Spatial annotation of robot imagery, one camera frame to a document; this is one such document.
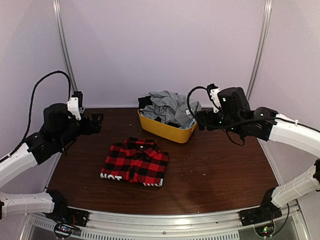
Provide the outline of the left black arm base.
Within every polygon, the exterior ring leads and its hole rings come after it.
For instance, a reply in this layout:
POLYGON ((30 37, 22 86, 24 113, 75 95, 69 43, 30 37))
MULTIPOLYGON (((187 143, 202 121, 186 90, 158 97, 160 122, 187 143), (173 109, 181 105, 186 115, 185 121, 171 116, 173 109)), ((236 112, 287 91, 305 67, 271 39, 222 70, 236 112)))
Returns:
POLYGON ((58 190, 47 190, 54 203, 53 211, 45 213, 45 217, 54 221, 53 233, 59 240, 69 238, 74 232, 79 233, 80 227, 86 227, 89 212, 69 207, 68 201, 58 190))

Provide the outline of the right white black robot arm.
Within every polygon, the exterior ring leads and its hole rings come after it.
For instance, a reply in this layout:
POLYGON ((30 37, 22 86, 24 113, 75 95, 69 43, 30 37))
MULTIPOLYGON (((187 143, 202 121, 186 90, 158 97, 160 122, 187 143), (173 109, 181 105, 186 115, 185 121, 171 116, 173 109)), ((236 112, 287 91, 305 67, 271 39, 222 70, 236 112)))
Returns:
MULTIPOLYGON (((303 150, 316 157, 320 156, 320 131, 293 120, 267 107, 250 108, 244 90, 241 87, 218 88, 215 84, 206 87, 196 86, 196 90, 205 90, 213 108, 193 111, 199 130, 223 130, 228 136, 237 134, 245 144, 246 137, 255 137, 263 141, 283 143, 303 150)), ((256 210, 259 220, 268 220, 276 210, 289 202, 320 190, 320 161, 304 173, 282 186, 266 192, 261 205, 256 210)))

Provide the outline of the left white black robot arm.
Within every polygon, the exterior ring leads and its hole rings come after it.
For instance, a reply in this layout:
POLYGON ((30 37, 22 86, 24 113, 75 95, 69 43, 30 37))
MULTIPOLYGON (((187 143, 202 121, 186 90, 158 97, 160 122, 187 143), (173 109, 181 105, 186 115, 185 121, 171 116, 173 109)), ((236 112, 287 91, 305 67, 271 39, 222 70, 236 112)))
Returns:
MULTIPOLYGON (((81 135, 98 134, 104 115, 90 117, 69 103, 55 103, 43 111, 43 125, 24 139, 18 149, 0 160, 0 185, 4 186, 21 173, 43 164, 57 153, 65 153, 81 135)), ((1 218, 30 213, 49 214, 67 222, 72 218, 68 202, 57 190, 30 194, 0 194, 1 218)))

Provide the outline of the red black plaid shirt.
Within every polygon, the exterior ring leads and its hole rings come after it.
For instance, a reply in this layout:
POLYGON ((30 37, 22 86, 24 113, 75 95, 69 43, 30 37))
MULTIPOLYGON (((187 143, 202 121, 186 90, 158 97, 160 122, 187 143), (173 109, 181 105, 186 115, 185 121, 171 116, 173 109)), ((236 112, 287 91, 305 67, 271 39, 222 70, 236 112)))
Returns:
POLYGON ((169 153, 154 140, 129 137, 110 146, 100 177, 158 188, 163 186, 168 163, 169 153))

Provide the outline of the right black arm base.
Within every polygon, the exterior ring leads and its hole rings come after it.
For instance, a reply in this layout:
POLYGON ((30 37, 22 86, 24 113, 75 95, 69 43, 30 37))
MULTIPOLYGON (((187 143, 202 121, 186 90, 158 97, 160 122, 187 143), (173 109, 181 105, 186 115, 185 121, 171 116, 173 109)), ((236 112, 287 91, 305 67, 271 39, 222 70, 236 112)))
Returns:
POLYGON ((270 199, 263 199, 258 207, 239 212, 242 226, 254 225, 255 233, 262 238, 269 238, 275 233, 274 220, 281 216, 281 209, 276 207, 270 199))

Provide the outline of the yellow plastic basket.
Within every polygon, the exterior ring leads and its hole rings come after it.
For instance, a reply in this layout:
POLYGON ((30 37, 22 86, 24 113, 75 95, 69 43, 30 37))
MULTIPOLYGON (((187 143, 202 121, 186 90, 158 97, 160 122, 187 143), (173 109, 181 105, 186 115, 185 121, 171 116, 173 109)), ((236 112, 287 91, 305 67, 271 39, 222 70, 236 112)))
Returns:
POLYGON ((197 127, 196 121, 189 128, 177 128, 150 119, 142 115, 139 110, 137 111, 137 114, 143 130, 179 144, 188 142, 197 127))

